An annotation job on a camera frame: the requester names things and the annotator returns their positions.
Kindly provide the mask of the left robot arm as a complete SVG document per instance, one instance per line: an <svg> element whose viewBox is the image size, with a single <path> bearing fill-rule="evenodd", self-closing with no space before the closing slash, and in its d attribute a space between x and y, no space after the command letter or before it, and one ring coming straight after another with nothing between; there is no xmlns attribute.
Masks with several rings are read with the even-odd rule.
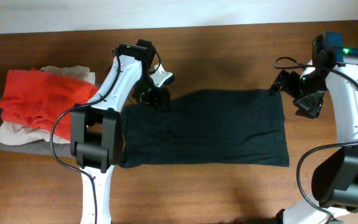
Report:
<svg viewBox="0 0 358 224"><path fill-rule="evenodd" d="M138 104L161 110L170 106L166 86L173 81L173 74L161 64L152 64L158 53L150 41L121 44L113 52L111 70L98 92L71 112L70 152L83 183L82 223L112 221L111 177L122 154L121 111L127 97L132 95Z"/></svg>

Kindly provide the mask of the black Nike t-shirt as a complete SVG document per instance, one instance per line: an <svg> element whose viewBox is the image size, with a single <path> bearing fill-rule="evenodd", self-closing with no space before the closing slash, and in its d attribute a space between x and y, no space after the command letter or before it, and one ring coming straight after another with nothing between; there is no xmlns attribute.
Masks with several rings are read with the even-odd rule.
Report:
<svg viewBox="0 0 358 224"><path fill-rule="evenodd" d="M282 98L268 90L200 90L168 111L129 105L120 166L258 164L289 166Z"/></svg>

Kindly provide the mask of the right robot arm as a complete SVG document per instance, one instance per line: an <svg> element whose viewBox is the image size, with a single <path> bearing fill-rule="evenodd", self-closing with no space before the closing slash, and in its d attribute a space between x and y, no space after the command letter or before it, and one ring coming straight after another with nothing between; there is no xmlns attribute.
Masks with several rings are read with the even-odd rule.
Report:
<svg viewBox="0 0 358 224"><path fill-rule="evenodd" d="M317 118L329 93L334 108L337 142L334 153L313 172L311 192L302 201L279 211L276 223L339 223L358 213L358 48L344 45L337 32L313 40L312 59L280 67L269 89L293 98L299 114Z"/></svg>

